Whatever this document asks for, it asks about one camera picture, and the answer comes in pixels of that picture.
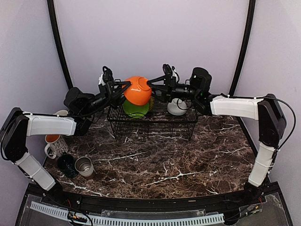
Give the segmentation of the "orange bowl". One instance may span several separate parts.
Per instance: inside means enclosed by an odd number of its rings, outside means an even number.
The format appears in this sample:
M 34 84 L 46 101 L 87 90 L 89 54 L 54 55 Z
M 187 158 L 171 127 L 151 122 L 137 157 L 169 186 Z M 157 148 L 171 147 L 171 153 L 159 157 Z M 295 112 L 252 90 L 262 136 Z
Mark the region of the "orange bowl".
M 132 76 L 125 81 L 131 82 L 129 88 L 124 91 L 125 98 L 134 105 L 146 105 L 152 95 L 151 87 L 147 84 L 148 79 L 142 76 Z

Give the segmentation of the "floral white tall cup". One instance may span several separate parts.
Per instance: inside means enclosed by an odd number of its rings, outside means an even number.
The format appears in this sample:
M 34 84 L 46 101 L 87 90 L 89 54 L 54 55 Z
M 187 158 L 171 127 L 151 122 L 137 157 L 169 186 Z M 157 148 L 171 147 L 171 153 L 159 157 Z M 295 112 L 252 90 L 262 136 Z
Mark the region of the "floral white tall cup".
M 59 110 L 55 113 L 55 115 L 59 115 L 59 116 L 67 116 L 68 115 L 68 111 L 67 110 Z

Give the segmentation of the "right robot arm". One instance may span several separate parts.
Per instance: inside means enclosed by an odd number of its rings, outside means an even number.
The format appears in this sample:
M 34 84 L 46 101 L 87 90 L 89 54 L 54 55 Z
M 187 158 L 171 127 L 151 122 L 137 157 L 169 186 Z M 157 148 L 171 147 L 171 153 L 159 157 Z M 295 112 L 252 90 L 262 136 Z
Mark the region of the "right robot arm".
M 286 118 L 273 94 L 264 97 L 232 97 L 225 94 L 210 94 L 212 76 L 200 67 L 192 70 L 188 84 L 177 80 L 173 67 L 163 65 L 164 75 L 147 81 L 153 96 L 162 102 L 171 102 L 175 98 L 191 100 L 195 110 L 208 116 L 234 116 L 249 118 L 259 124 L 259 151 L 253 169 L 248 178 L 249 186 L 240 193 L 240 200 L 250 204 L 258 197 L 258 190 L 272 168 L 279 143 L 286 128 Z

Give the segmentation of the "white brown-band cup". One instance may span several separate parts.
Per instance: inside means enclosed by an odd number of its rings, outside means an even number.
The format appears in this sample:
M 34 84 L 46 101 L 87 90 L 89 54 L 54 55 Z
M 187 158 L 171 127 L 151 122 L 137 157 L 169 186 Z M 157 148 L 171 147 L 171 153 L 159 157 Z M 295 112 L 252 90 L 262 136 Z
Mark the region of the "white brown-band cup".
M 80 157 L 75 161 L 75 170 L 86 180 L 95 177 L 95 169 L 92 161 L 88 157 Z

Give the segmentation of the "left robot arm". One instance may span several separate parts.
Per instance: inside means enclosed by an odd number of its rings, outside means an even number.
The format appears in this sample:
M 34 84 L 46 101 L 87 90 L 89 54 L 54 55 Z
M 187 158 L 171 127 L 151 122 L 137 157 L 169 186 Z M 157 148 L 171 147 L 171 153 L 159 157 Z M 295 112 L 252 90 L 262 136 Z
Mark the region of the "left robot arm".
M 124 100 L 129 81 L 107 81 L 99 84 L 97 95 L 71 88 L 64 100 L 68 115 L 27 113 L 19 107 L 11 110 L 0 129 L 0 154 L 5 161 L 17 165 L 44 191 L 56 205 L 66 202 L 66 194 L 57 188 L 58 182 L 37 161 L 26 147 L 26 139 L 35 135 L 82 136 L 87 133 L 90 117 L 116 100 Z

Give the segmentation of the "patterned white mug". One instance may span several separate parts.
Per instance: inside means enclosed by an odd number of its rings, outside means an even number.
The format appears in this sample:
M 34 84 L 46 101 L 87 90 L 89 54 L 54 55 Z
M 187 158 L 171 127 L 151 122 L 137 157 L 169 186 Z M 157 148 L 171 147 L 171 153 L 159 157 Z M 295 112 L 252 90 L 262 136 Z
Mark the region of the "patterned white mug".
M 46 146 L 44 152 L 50 159 L 62 156 L 67 153 L 69 147 L 61 135 L 46 135 L 45 136 Z

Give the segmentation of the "white ceramic bowl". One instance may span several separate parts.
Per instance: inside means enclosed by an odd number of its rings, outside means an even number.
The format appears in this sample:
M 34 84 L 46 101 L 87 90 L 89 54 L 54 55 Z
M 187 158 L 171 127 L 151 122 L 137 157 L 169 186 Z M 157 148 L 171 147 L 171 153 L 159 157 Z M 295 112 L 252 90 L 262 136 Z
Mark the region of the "white ceramic bowl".
M 182 116 L 187 111 L 187 105 L 179 98 L 174 98 L 167 104 L 167 111 L 174 116 Z

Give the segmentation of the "dark green mug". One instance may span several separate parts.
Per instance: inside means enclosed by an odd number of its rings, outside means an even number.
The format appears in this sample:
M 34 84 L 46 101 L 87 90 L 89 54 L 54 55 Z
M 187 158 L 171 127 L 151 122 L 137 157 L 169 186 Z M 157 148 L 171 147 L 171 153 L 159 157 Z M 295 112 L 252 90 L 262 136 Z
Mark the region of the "dark green mug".
M 75 159 L 70 154 L 60 156 L 57 159 L 57 167 L 67 178 L 75 178 L 78 175 L 75 169 Z

